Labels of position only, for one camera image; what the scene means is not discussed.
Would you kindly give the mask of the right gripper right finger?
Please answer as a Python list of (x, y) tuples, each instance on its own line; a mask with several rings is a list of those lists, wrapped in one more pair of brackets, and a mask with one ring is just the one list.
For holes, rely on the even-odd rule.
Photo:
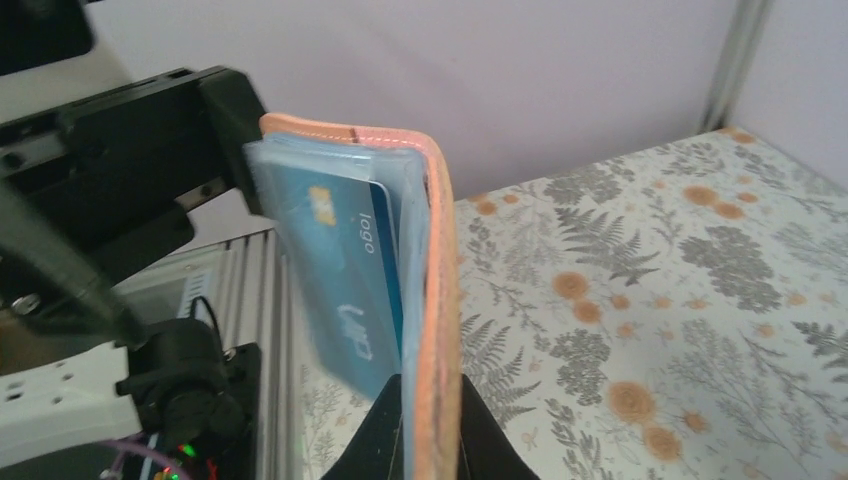
[(457, 478), (539, 480), (522, 460), (469, 377), (462, 375), (462, 412)]

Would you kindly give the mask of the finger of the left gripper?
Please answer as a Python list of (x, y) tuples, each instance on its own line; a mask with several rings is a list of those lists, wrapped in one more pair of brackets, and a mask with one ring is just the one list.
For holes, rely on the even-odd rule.
[(130, 348), (146, 342), (143, 324), (108, 278), (6, 184), (1, 308), (39, 336), (95, 335)]

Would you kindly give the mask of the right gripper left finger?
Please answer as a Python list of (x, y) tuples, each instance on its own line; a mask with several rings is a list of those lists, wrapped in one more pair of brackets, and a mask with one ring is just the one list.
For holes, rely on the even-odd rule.
[(404, 478), (400, 374), (389, 378), (361, 425), (322, 480)]

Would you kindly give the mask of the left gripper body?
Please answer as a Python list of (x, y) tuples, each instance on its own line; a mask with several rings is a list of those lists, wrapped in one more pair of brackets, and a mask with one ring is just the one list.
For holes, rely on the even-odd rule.
[(188, 214), (238, 189), (265, 109), (227, 67), (178, 69), (1, 126), (1, 176), (99, 265), (149, 265), (194, 235)]

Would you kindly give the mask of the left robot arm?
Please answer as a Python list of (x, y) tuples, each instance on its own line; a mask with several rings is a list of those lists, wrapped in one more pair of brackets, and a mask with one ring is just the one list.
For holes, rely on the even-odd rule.
[(92, 348), (1, 380), (1, 463), (104, 443), (164, 478), (254, 479), (261, 351), (226, 347), (206, 298), (143, 321), (120, 282), (194, 237), (231, 189), (259, 212), (243, 151), (264, 107), (226, 67), (179, 69), (1, 127), (1, 309)]

